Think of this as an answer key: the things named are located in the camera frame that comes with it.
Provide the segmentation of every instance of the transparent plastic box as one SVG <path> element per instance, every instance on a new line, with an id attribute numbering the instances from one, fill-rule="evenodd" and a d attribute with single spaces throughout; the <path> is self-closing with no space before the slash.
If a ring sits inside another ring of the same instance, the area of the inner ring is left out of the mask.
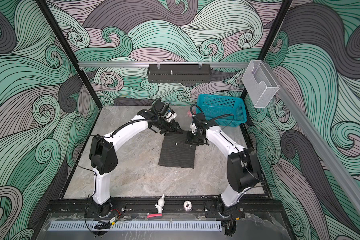
<path id="1" fill-rule="evenodd" d="M 255 108 L 266 108 L 279 89 L 273 70 L 262 60 L 252 60 L 242 80 Z"/>

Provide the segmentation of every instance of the white arm segment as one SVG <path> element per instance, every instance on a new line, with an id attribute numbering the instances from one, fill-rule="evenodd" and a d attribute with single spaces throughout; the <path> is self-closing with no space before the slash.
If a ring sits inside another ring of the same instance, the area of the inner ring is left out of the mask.
<path id="1" fill-rule="evenodd" d="M 140 115 L 134 116 L 132 120 L 144 119 Z M 104 140 L 107 142 L 112 142 L 115 151 L 117 151 L 125 142 L 134 137 L 141 131 L 144 131 L 148 128 L 148 122 L 135 122 L 126 127 L 123 127 L 119 132 L 117 132 L 113 137 L 105 138 Z M 106 134 L 105 137 L 109 137 L 112 133 Z M 97 176 L 94 177 L 94 184 L 96 192 L 92 196 L 93 200 L 98 204 L 104 204 L 110 198 L 110 172 L 104 173 L 103 175 L 99 174 L 99 171 L 94 168 L 93 169 Z"/>
<path id="2" fill-rule="evenodd" d="M 240 152 L 247 148 L 246 145 L 241 146 L 228 137 L 223 131 L 221 131 L 221 127 L 219 126 L 213 126 L 207 129 L 206 138 L 215 144 L 226 157 L 233 152 Z M 221 194 L 221 199 L 223 200 L 224 205 L 227 207 L 235 205 L 240 201 L 241 196 L 248 189 L 250 189 L 250 187 L 245 188 L 242 192 L 236 192 L 232 189 L 231 185 L 228 184 L 227 188 Z"/>

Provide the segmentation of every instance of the black post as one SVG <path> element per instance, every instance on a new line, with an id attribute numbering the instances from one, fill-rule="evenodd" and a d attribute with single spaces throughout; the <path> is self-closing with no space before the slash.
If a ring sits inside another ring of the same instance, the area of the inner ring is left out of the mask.
<path id="1" fill-rule="evenodd" d="M 279 32 L 279 29 L 281 27 L 281 24 L 283 23 L 285 15 L 287 15 L 288 9 L 291 6 L 292 1 L 293 0 L 283 0 L 283 3 L 281 4 L 279 12 L 277 13 L 277 16 L 273 20 L 271 30 L 269 31 L 267 39 L 265 40 L 265 43 L 263 45 L 263 48 L 260 51 L 260 54 L 259 54 L 257 60 L 265 59 L 265 56 L 267 55 L 268 50 L 271 47 L 271 44 L 273 43 L 273 40 L 276 38 L 276 35 Z"/>
<path id="2" fill-rule="evenodd" d="M 72 62 L 73 66 L 75 67 L 77 74 L 81 78 L 84 85 L 87 87 L 90 95 L 92 96 L 93 100 L 95 101 L 97 107 L 99 109 L 102 108 L 102 104 L 100 102 L 99 97 L 97 96 L 95 90 L 93 89 L 91 82 L 89 81 L 87 75 L 83 70 L 79 68 L 78 60 L 72 51 L 71 47 L 68 44 L 68 41 L 64 37 L 64 34 L 62 33 L 61 29 L 59 28 L 59 25 L 56 21 L 56 19 L 53 17 L 51 10 L 49 9 L 47 3 L 45 0 L 35 0 L 37 5 L 39 6 L 41 12 L 43 13 L 45 19 L 47 20 L 49 26 L 51 27 L 52 31 L 55 33 L 58 41 L 62 45 L 62 48 L 64 49 L 65 53 L 67 54 L 69 60 Z"/>

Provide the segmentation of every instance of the wall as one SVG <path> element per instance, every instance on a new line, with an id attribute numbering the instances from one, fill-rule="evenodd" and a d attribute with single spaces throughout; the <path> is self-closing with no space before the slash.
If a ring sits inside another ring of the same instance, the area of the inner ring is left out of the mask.
<path id="1" fill-rule="evenodd" d="M 360 186 L 360 0 L 289 10 L 266 61 Z M 248 132 L 298 239 L 360 239 L 360 217 L 283 100 L 254 109 Z"/>
<path id="2" fill-rule="evenodd" d="M 300 0 L 295 5 L 307 2 Z M 281 1 L 48 0 L 79 61 L 257 59 Z M 87 68 L 106 106 L 189 105 L 201 93 L 240 96 L 244 70 L 217 68 L 211 83 L 149 83 L 147 68 Z"/>
<path id="3" fill-rule="evenodd" d="M 0 240 L 31 238 L 98 111 L 34 0 L 0 1 Z"/>

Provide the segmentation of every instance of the red object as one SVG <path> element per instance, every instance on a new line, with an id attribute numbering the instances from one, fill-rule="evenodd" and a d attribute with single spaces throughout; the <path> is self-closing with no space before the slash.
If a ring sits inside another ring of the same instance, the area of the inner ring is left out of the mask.
<path id="1" fill-rule="evenodd" d="M 158 218 L 162 218 L 163 217 L 163 214 L 149 214 L 147 216 L 148 220 L 149 219 L 158 219 Z"/>

